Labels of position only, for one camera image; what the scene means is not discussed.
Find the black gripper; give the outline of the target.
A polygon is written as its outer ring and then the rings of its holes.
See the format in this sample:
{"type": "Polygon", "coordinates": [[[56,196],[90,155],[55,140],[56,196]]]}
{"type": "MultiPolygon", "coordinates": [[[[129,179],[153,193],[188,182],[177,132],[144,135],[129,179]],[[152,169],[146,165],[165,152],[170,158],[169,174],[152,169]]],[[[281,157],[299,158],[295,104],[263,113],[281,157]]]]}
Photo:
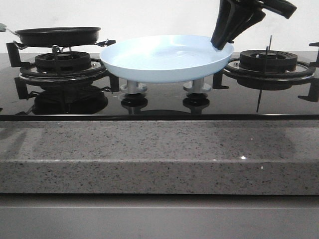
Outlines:
{"type": "Polygon", "coordinates": [[[265,17],[265,8],[289,19],[297,7],[287,0],[221,0],[216,26],[211,38],[214,48],[221,50],[249,27],[265,17]]]}

